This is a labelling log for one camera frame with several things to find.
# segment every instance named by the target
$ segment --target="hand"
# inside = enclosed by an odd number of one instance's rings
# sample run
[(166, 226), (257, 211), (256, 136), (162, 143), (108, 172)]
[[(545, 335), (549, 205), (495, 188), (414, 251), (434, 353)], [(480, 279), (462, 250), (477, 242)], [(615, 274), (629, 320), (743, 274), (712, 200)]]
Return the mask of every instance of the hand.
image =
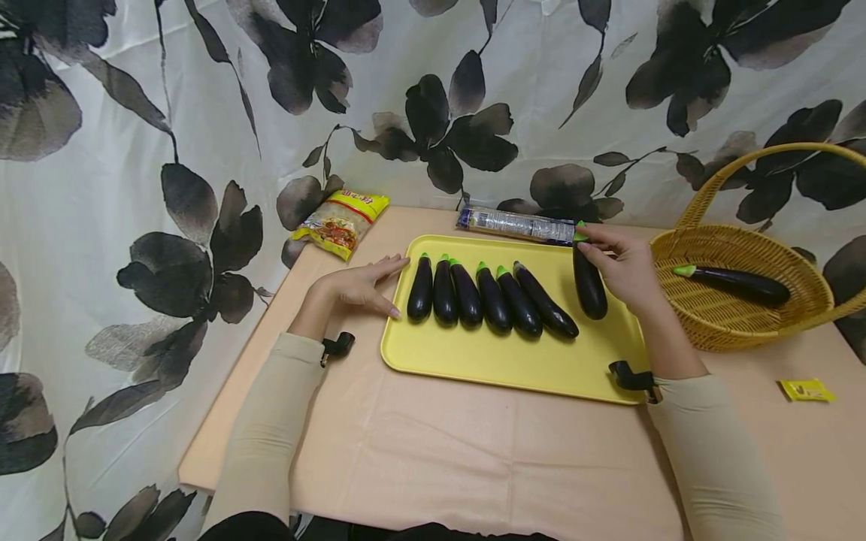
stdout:
[(400, 311), (376, 291), (376, 283), (409, 264), (409, 258), (400, 254), (386, 256), (366, 267), (347, 268), (323, 276), (315, 287), (326, 291), (334, 299), (347, 305), (366, 306), (384, 316), (399, 319)]
[[(577, 228), (577, 231), (590, 239), (590, 242), (581, 242), (578, 249), (601, 272), (608, 289), (630, 312), (641, 317), (660, 307), (668, 307), (656, 277), (649, 244), (596, 227)], [(611, 250), (617, 256), (609, 257), (602, 250)]]

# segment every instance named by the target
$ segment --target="left hand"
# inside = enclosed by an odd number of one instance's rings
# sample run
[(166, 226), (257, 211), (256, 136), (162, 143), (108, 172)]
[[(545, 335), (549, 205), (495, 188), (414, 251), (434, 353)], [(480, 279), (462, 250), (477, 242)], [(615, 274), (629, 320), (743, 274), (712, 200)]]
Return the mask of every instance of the left hand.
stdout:
[(377, 263), (367, 263), (365, 267), (347, 268), (323, 276), (316, 286), (347, 305), (366, 306), (385, 316), (399, 319), (400, 311), (376, 290), (376, 284), (406, 265), (409, 265), (408, 257), (387, 255)]

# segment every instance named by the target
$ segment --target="wicker basket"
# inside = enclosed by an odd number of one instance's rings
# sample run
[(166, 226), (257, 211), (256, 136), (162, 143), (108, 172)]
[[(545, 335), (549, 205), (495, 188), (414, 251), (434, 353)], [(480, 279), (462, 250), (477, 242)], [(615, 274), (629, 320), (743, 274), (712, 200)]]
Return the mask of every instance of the wicker basket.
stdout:
[[(650, 243), (662, 288), (699, 350), (754, 347), (866, 307), (866, 290), (834, 307), (833, 292), (818, 269), (766, 235), (728, 225), (699, 225), (726, 179), (757, 158), (784, 151), (831, 152), (866, 168), (866, 157), (824, 143), (791, 143), (752, 152), (713, 175), (695, 195), (675, 229)], [(791, 290), (791, 299), (777, 309), (759, 306), (671, 272), (681, 265), (724, 267), (769, 276)]]

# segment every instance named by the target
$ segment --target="beige sleeve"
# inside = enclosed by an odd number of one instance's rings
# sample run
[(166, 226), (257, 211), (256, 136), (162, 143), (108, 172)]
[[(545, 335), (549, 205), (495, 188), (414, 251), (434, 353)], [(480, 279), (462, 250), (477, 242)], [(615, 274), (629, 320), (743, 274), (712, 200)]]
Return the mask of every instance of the beige sleeve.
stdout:
[(656, 378), (662, 436), (695, 541), (785, 539), (772, 482), (722, 381)]
[(288, 525), (288, 470), (325, 373), (324, 350), (293, 334), (277, 339), (238, 412), (202, 531), (244, 511), (269, 512)]

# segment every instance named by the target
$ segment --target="black clip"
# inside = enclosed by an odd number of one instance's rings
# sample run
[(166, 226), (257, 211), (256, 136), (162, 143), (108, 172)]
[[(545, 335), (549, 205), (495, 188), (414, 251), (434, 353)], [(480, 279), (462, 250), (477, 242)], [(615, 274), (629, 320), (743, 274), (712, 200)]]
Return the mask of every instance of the black clip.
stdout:
[(343, 358), (349, 354), (352, 345), (355, 344), (355, 335), (350, 332), (341, 332), (336, 341), (325, 338), (322, 340), (322, 344), (325, 346), (325, 352), (322, 353), (322, 366), (325, 366), (328, 359)]
[(610, 369), (619, 387), (625, 390), (645, 391), (649, 395), (649, 403), (658, 403), (654, 390), (656, 380), (653, 379), (652, 372), (646, 371), (635, 374), (631, 371), (628, 361), (616, 361), (611, 363), (608, 369)]

